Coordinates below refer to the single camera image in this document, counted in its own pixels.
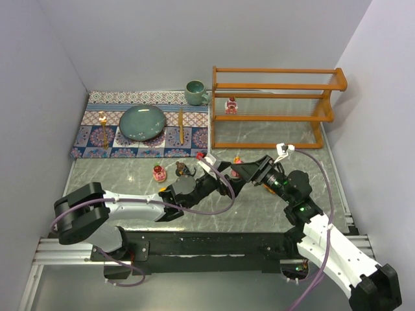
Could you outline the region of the pink bear strawberry cake toy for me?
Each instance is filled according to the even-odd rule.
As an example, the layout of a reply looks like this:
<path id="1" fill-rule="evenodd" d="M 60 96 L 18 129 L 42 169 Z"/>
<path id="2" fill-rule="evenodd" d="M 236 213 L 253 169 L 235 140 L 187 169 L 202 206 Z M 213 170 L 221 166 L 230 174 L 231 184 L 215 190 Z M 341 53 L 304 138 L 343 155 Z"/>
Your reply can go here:
<path id="1" fill-rule="evenodd" d="M 224 104 L 224 111 L 227 115 L 236 115 L 238 110 L 238 105 L 235 97 L 230 97 Z"/>

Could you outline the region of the pink flower bear toy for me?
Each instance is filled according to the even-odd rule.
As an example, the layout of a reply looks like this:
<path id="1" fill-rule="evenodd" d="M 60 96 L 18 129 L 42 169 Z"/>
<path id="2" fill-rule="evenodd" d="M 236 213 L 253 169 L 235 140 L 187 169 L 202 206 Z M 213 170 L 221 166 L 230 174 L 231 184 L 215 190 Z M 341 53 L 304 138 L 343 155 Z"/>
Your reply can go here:
<path id="1" fill-rule="evenodd" d="M 230 172 L 230 176 L 231 176 L 232 178 L 239 178 L 238 173 L 236 173 L 234 170 L 232 170 L 232 171 Z"/>

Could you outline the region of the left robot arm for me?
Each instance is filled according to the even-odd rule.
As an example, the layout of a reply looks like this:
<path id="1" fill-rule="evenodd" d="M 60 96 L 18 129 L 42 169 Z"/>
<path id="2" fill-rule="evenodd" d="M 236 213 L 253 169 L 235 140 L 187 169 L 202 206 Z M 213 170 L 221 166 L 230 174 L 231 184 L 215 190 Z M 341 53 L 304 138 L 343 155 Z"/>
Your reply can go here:
<path id="1" fill-rule="evenodd" d="M 129 196 L 90 183 L 54 203 L 51 231 L 61 245 L 87 242 L 105 253 L 122 255 L 128 248 L 125 231 L 109 225 L 110 221 L 172 222 L 186 213 L 203 214 L 194 207 L 213 192 L 234 202 L 246 185 L 241 178 L 223 174 L 231 166 L 227 161 L 207 155 L 199 158 L 198 165 L 204 171 L 199 178 L 180 176 L 165 190 L 150 195 Z"/>

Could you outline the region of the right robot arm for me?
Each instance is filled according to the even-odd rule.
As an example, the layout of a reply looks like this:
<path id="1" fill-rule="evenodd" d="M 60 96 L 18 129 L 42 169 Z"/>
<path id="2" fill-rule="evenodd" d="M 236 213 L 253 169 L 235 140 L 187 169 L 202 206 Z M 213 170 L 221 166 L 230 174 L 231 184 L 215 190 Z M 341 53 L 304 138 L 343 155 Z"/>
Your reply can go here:
<path id="1" fill-rule="evenodd" d="M 401 306 L 397 271 L 367 256 L 333 225 L 311 199 L 313 190 L 306 172 L 286 174 L 282 165 L 267 155 L 231 168 L 245 182 L 265 185 L 287 203 L 284 213 L 292 228 L 285 235 L 292 250 L 318 266 L 316 278 L 329 277 L 348 298 L 352 310 L 395 310 Z"/>

